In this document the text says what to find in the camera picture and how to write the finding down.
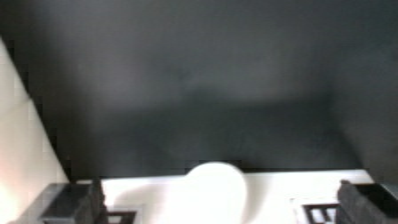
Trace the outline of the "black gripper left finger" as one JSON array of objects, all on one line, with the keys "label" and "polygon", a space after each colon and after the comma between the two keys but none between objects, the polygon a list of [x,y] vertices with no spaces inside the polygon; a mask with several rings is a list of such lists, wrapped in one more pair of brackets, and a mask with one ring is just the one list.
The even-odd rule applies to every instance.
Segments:
[{"label": "black gripper left finger", "polygon": [[98,180],[91,183],[52,184],[52,197],[41,213],[43,224],[109,224],[105,193]]}]

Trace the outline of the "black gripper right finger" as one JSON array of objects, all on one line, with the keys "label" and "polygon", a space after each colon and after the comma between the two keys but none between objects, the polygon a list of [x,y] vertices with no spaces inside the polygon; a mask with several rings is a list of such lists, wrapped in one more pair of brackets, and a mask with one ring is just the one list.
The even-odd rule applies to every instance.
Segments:
[{"label": "black gripper right finger", "polygon": [[336,224],[398,224],[398,198],[381,184],[342,181]]}]

